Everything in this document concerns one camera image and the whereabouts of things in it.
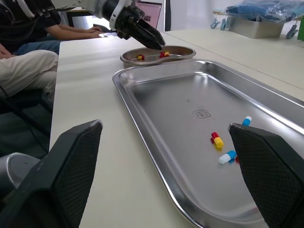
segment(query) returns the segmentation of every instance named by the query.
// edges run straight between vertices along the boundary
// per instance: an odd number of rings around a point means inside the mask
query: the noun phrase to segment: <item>laptop screen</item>
[[[143,17],[143,20],[145,20],[152,27],[156,28],[158,24],[158,19],[160,18],[162,4],[139,1],[136,3],[136,6],[142,11],[144,11],[145,15]]]

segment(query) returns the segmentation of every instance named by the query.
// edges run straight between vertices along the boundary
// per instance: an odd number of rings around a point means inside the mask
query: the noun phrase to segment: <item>tray logo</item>
[[[192,113],[192,115],[199,119],[207,118],[211,116],[205,109],[196,110]]]

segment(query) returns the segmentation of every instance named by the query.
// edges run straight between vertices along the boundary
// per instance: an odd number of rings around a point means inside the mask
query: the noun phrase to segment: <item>blue and white capsule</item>
[[[252,120],[252,118],[250,117],[250,116],[247,116],[246,118],[245,118],[245,120],[243,121],[243,125],[244,126],[249,126],[250,125],[250,123],[251,123],[251,120]]]
[[[225,164],[228,161],[234,159],[237,156],[237,153],[235,151],[229,151],[227,153],[225,153],[223,156],[221,156],[218,161],[221,164]]]

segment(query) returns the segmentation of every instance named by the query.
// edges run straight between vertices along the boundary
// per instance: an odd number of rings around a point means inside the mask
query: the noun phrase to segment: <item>white table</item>
[[[194,48],[196,58],[221,62],[304,100],[302,89],[164,34],[168,45]],[[173,205],[112,82],[123,68],[119,56],[142,47],[134,39],[100,38],[60,46],[51,146],[69,128],[102,120],[95,178],[83,228],[193,227]]]
[[[170,31],[168,34],[304,89],[304,42],[296,37],[250,39],[219,28]]]

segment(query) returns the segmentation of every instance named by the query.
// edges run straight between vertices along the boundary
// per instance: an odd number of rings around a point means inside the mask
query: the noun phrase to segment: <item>metal tray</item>
[[[176,207],[203,228],[267,228],[236,162],[229,123],[282,136],[304,157],[304,102],[220,63],[185,60],[134,67],[113,77]],[[218,132],[225,143],[210,142]]]
[[[169,52],[170,56],[159,58],[161,52]],[[138,60],[137,57],[139,55],[145,55],[145,60]],[[162,51],[144,47],[122,53],[122,55],[120,56],[120,60],[123,61],[124,68],[128,68],[136,66],[151,66],[165,62],[191,59],[195,55],[195,50],[189,47],[164,46]]]

